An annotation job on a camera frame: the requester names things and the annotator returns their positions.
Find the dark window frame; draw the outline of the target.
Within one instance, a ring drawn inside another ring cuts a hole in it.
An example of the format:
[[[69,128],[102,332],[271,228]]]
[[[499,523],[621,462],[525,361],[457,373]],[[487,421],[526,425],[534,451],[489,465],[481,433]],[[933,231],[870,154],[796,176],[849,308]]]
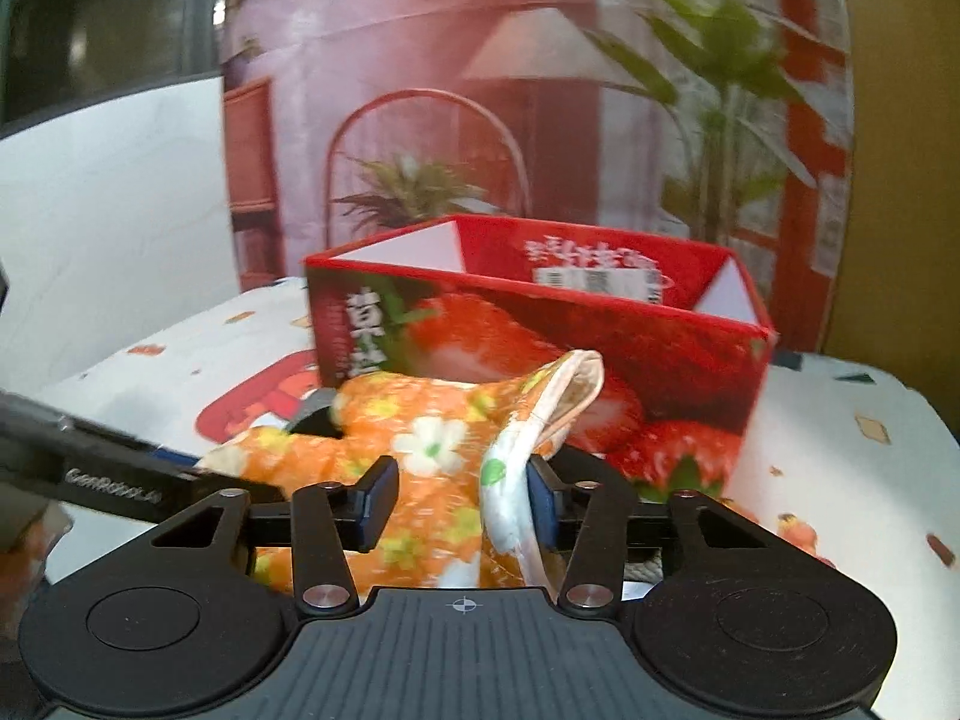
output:
[[[226,0],[2,0],[5,137],[220,73]]]

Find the orange floral cloth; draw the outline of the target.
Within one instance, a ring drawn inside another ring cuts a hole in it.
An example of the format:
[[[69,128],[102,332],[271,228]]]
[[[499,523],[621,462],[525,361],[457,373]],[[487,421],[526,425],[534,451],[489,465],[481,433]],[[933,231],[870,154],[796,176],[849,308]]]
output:
[[[337,390],[337,437],[251,427],[199,465],[293,494],[356,483],[388,455],[398,463],[394,510],[374,550],[347,556],[361,596],[376,587],[553,592],[560,569],[537,543],[526,466],[562,448],[602,385],[601,355],[582,349],[500,382],[370,372]]]

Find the wooden wall panel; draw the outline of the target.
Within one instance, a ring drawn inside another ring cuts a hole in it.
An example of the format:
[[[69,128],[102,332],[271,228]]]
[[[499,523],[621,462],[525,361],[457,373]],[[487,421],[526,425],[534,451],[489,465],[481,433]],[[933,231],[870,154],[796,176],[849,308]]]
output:
[[[851,211],[825,349],[958,424],[958,0],[846,0]]]

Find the red strawberry cardboard box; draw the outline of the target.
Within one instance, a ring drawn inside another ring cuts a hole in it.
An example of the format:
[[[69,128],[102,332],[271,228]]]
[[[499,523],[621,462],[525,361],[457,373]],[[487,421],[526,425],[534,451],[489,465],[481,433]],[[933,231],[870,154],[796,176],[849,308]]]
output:
[[[311,255],[320,378],[494,382],[592,349],[604,385],[569,433],[659,500],[720,493],[776,335],[732,250],[656,234],[454,215]]]

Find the printed room backdrop cloth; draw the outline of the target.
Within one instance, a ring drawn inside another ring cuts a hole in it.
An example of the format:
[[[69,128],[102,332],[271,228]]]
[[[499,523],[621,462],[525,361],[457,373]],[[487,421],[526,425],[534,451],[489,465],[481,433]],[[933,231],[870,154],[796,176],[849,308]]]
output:
[[[844,0],[223,0],[246,278],[453,211],[731,247],[827,333],[850,206]]]

